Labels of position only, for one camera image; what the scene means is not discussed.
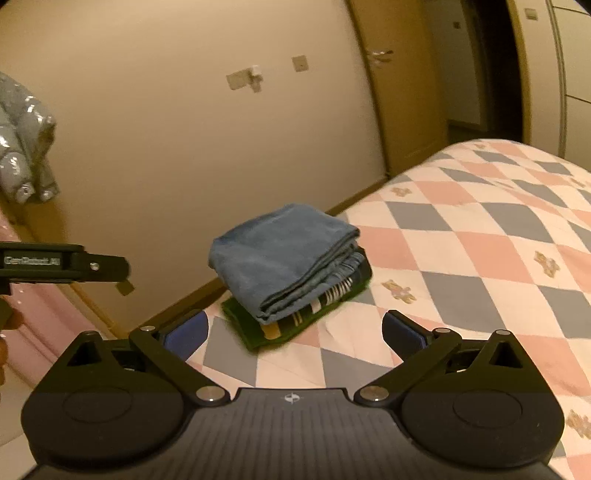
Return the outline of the person's left hand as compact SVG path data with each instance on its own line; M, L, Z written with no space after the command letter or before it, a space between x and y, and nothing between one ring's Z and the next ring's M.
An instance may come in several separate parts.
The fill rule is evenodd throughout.
M7 300L1 298L1 331L16 330L24 320L22 313L15 310ZM4 337L0 338L0 375L1 384L5 383L4 367L8 363L8 344Z

